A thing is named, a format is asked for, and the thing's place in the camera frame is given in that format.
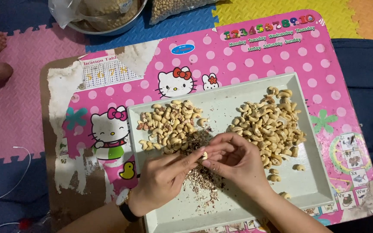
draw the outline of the hello kitty face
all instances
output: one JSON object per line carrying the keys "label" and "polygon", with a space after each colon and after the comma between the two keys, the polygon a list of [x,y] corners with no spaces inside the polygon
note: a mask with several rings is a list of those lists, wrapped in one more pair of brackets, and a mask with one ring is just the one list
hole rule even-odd
{"label": "hello kitty face", "polygon": [[127,112],[124,106],[109,108],[101,115],[93,114],[91,117],[92,134],[96,142],[117,143],[129,134]]}
{"label": "hello kitty face", "polygon": [[189,94],[194,89],[194,81],[191,76],[191,72],[188,67],[183,67],[180,69],[176,67],[173,71],[169,73],[160,72],[158,74],[159,80],[159,94],[162,97],[174,97],[183,94]]}
{"label": "hello kitty face", "polygon": [[209,77],[208,75],[203,75],[202,82],[204,83],[204,90],[210,90],[213,88],[220,87],[220,84],[217,82],[217,77],[214,73],[211,73]]}

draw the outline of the black watch strap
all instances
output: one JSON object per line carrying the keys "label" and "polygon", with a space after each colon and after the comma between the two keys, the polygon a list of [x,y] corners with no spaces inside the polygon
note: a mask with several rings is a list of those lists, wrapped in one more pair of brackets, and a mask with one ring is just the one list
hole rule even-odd
{"label": "black watch strap", "polygon": [[126,204],[126,202],[124,202],[123,204],[121,204],[119,206],[119,209],[120,211],[122,212],[123,216],[125,216],[125,218],[131,222],[131,223],[134,223],[136,222],[138,219],[140,219],[140,217],[137,217],[135,216],[131,209],[129,209],[129,206]]}

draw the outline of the teal flower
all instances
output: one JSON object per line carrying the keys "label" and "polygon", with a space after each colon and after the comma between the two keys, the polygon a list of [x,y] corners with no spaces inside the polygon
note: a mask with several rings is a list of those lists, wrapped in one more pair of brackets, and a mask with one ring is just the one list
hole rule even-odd
{"label": "teal flower", "polygon": [[327,111],[325,109],[321,109],[319,111],[319,117],[317,116],[310,116],[312,119],[312,123],[316,124],[314,126],[315,134],[318,134],[322,127],[328,132],[329,134],[333,133],[333,127],[329,125],[331,122],[335,122],[338,120],[337,115],[330,115],[327,116]]}
{"label": "teal flower", "polygon": [[69,124],[67,125],[67,129],[73,130],[76,123],[77,125],[85,126],[87,121],[81,119],[81,117],[84,116],[86,113],[87,113],[87,108],[81,108],[76,113],[74,113],[74,109],[72,107],[68,107],[67,115],[65,115],[65,121],[69,121]]}

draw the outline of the wristwatch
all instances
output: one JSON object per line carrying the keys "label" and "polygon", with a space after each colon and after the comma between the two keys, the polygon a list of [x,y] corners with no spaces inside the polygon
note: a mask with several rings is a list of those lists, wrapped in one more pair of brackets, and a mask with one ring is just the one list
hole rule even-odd
{"label": "wristwatch", "polygon": [[120,211],[122,212],[123,216],[129,221],[129,222],[136,222],[140,217],[135,216],[131,209],[128,206],[128,200],[131,195],[130,189],[123,189],[120,194],[116,198],[116,205],[119,206]]}

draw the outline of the navy blue bag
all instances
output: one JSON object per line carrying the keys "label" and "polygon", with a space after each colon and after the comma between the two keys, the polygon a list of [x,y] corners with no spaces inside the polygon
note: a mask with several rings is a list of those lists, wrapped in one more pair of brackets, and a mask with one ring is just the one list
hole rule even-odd
{"label": "navy blue bag", "polygon": [[373,160],[373,40],[332,39]]}

